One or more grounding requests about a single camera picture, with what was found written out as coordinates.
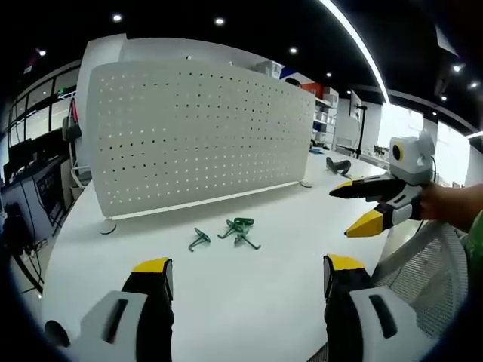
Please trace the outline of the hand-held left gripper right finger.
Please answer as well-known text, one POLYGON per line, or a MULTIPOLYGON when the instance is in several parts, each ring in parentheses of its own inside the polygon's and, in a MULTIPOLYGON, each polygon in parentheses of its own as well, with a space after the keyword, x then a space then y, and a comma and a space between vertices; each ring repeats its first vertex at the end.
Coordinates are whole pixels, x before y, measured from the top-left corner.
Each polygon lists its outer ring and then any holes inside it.
POLYGON ((327 254, 324 263, 325 324, 329 361, 419 361, 430 338, 412 307, 388 287, 377 287, 365 266, 327 254))

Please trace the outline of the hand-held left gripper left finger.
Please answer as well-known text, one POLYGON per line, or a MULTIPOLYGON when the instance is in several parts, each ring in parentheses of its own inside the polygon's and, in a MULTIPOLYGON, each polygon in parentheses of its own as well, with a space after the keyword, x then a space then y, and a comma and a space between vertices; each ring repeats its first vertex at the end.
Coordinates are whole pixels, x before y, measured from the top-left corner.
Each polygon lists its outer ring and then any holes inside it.
POLYGON ((140 263, 82 318, 69 354, 75 361, 171 361, 173 293, 172 259, 140 263))

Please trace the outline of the person's right hand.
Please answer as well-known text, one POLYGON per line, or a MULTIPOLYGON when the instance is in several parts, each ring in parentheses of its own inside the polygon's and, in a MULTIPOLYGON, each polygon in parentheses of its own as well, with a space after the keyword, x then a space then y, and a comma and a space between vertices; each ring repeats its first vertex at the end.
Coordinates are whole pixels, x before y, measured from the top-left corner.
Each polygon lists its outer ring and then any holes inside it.
POLYGON ((456 227, 457 215, 453 211, 453 203, 458 199, 459 191, 435 183, 427 185, 421 193, 421 219, 438 220, 456 227))

